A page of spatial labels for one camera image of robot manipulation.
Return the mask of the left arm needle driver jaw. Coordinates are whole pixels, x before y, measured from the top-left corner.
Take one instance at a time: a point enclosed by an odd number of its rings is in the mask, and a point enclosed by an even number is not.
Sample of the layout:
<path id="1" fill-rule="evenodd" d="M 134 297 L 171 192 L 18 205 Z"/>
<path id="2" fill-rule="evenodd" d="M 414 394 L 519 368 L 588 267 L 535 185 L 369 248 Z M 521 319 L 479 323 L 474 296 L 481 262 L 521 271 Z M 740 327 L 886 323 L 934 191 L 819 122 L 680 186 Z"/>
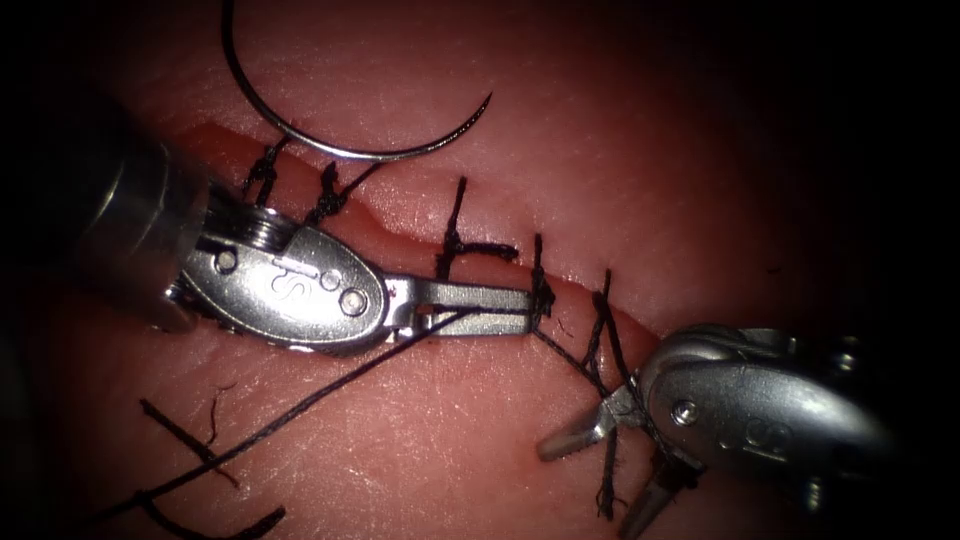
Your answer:
<path id="1" fill-rule="evenodd" d="M 415 305 L 450 308 L 480 307 L 493 310 L 528 310 L 531 293 L 515 288 L 405 277 L 403 284 Z"/>
<path id="2" fill-rule="evenodd" d="M 401 327 L 392 331 L 392 342 L 406 341 L 418 332 L 430 330 L 437 325 L 441 328 L 435 335 L 441 337 L 524 335 L 532 330 L 532 319 L 527 314 L 475 313 L 446 323 L 446 320 L 455 316 L 454 312 L 418 315 L 412 327 Z"/>

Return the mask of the right arm needle driver jaw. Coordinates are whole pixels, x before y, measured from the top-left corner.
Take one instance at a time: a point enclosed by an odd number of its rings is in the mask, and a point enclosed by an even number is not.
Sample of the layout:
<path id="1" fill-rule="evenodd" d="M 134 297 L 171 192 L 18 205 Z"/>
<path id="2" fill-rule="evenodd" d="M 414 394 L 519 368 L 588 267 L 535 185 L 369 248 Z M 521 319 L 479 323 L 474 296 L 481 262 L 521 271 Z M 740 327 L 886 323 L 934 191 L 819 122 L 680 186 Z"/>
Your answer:
<path id="1" fill-rule="evenodd" d="M 620 524 L 618 538 L 639 539 L 684 488 L 684 483 L 650 480 L 628 508 Z"/>
<path id="2" fill-rule="evenodd" d="M 540 441 L 537 456 L 543 462 L 562 459 L 611 437 L 618 428 L 647 431 L 640 391 L 628 385 Z"/>

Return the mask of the left arm needle driver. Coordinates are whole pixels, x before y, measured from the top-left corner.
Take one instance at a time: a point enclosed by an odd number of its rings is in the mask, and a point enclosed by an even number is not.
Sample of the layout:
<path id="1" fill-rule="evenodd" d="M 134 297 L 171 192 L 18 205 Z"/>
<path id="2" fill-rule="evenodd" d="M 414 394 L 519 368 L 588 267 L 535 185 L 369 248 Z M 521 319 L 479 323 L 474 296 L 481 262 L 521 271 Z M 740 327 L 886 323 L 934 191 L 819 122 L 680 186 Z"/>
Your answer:
<path id="1" fill-rule="evenodd" d="M 210 200 L 180 282 L 226 328 L 273 345 L 352 356 L 390 333 L 378 270 L 321 230 L 231 197 Z"/>

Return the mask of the right arm needle driver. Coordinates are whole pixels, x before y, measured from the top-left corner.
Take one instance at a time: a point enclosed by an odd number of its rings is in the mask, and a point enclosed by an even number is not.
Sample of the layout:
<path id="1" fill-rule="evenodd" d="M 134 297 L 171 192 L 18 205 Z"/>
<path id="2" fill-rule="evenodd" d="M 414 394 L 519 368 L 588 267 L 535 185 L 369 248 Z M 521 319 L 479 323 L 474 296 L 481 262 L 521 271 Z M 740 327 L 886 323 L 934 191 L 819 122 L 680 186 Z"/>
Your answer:
<path id="1" fill-rule="evenodd" d="M 811 513 L 876 493 L 900 457 L 850 335 L 694 325 L 661 342 L 638 390 L 677 456 L 767 481 Z"/>

